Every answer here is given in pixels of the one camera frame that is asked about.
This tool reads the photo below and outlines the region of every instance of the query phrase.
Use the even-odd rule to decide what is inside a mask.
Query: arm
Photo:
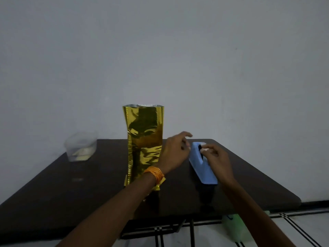
[[[228,154],[217,145],[204,145],[200,152],[208,159],[223,191],[240,215],[256,244],[263,246],[295,247],[290,239],[266,215],[259,205],[235,180]]]
[[[163,174],[175,169],[188,157],[190,144],[182,132],[167,139],[158,162]],[[151,173],[144,173],[82,221],[57,246],[112,246],[142,200],[156,185]]]

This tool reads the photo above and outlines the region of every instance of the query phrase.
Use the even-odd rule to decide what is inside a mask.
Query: forearm
[[[258,246],[295,246],[238,182],[224,184],[223,191]]]
[[[144,173],[81,222],[58,246],[112,246],[155,184],[154,175]]]

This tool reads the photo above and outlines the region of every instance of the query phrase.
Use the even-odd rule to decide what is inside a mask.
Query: blue tape dispenser
[[[200,153],[204,142],[192,142],[190,152],[190,163],[203,184],[218,184],[217,178],[212,172],[208,160]]]

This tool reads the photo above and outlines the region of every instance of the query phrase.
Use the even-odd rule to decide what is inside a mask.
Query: left hand
[[[188,157],[191,145],[186,137],[192,137],[189,132],[181,132],[167,139],[165,145],[162,146],[162,151],[158,164],[156,165],[163,174],[179,167]]]

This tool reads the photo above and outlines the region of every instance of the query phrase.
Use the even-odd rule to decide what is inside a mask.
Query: orange thread bracelet
[[[161,182],[161,180],[164,177],[164,174],[162,173],[162,171],[158,167],[155,167],[155,166],[149,166],[144,171],[144,173],[152,173],[155,176],[155,178],[157,179],[157,185]]]

